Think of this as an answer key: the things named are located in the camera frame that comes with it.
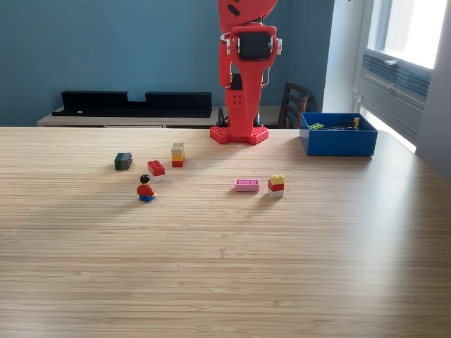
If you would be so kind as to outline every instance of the white lego brick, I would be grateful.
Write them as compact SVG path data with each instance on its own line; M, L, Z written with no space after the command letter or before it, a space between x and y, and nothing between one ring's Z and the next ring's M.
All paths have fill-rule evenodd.
M279 192L273 192L269 187L268 187L268 194L272 199L281 199L283 197L283 190L280 190Z
M152 174L150 174L150 182L152 182L152 183L163 182L165 179L166 179L166 175L153 176Z

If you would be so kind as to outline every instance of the blue box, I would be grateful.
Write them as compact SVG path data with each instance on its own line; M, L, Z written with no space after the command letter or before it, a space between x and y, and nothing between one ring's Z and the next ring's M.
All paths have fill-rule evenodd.
M354 124L359 130L310 130L316 123L325 127ZM373 156L378 131L358 113L302 113L301 141L310 156Z

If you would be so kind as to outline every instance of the white wall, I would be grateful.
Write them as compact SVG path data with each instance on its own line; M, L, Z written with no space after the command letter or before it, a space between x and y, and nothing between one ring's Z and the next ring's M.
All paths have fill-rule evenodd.
M351 113L365 1L335 0L323 111Z
M451 180L451 0L448 0L416 154Z

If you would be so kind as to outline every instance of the lego minifigure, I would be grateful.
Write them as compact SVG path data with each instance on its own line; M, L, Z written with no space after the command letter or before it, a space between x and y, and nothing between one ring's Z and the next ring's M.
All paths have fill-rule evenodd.
M140 197L141 201L152 202L156 197L156 193L150 186L150 176L143 175L141 176L140 181L141 185L136 189L136 195Z

